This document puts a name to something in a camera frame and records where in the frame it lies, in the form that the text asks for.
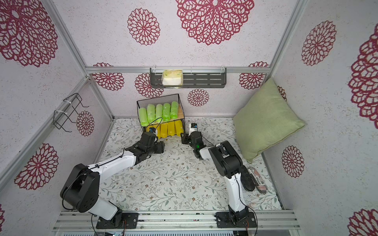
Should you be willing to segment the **yellow trash bag roll diagonal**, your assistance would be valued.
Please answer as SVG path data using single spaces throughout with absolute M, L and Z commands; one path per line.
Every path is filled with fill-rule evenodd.
M 168 133 L 168 136 L 175 136 L 176 135 L 176 131 L 175 131 L 175 122 L 169 122 L 167 123 L 167 133 Z

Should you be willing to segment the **black wire wooden shelf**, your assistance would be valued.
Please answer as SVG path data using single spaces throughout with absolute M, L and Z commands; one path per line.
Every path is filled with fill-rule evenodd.
M 138 100 L 136 105 L 143 131 L 155 128 L 159 138 L 180 136 L 186 131 L 185 113 L 179 94 Z

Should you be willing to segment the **green trash bag roll top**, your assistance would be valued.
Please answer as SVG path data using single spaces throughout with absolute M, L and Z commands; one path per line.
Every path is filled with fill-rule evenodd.
M 153 123 L 156 119 L 156 108 L 154 104 L 147 105 L 147 119 L 148 123 Z

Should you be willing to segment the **pale green trash bag roll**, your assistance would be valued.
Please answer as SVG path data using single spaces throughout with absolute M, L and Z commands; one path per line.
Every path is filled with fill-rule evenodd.
M 163 105 L 162 104 L 157 104 L 156 105 L 156 111 L 155 111 L 156 122 L 161 122 L 162 121 L 162 113 L 163 113 Z

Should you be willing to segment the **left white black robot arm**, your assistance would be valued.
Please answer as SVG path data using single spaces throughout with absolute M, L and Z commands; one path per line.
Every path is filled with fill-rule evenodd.
M 123 211 L 113 203 L 100 197 L 100 185 L 111 176 L 131 168 L 153 154 L 164 153 L 165 144 L 152 132 L 144 132 L 138 142 L 126 147 L 114 157 L 92 165 L 77 164 L 73 167 L 60 197 L 80 213 L 97 215 L 114 227 L 122 222 Z

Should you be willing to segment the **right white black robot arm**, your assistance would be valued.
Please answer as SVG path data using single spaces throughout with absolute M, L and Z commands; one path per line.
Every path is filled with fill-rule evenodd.
M 182 133 L 182 144 L 192 147 L 194 154 L 201 160 L 212 160 L 218 173 L 224 178 L 228 192 L 229 213 L 217 212 L 217 226 L 219 228 L 235 227 L 257 228 L 258 219 L 254 210 L 245 204 L 242 195 L 242 177 L 246 176 L 243 170 L 241 157 L 233 146 L 224 141 L 214 146 L 204 145 L 202 133 L 193 131 L 191 134 Z

